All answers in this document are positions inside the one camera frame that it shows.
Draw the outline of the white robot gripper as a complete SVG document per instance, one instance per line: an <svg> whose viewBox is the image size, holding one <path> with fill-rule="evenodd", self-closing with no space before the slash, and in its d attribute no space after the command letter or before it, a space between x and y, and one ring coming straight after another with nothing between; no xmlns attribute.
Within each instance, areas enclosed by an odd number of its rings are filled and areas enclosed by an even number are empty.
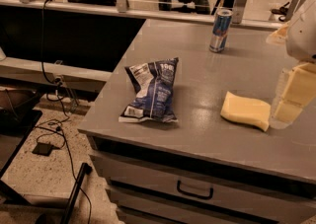
<svg viewBox="0 0 316 224"><path fill-rule="evenodd" d="M268 35L266 42L284 44L287 54L298 61L316 62L316 0L305 0L287 23ZM316 98L316 65L307 62L282 70L272 103L270 127L287 128Z"/></svg>

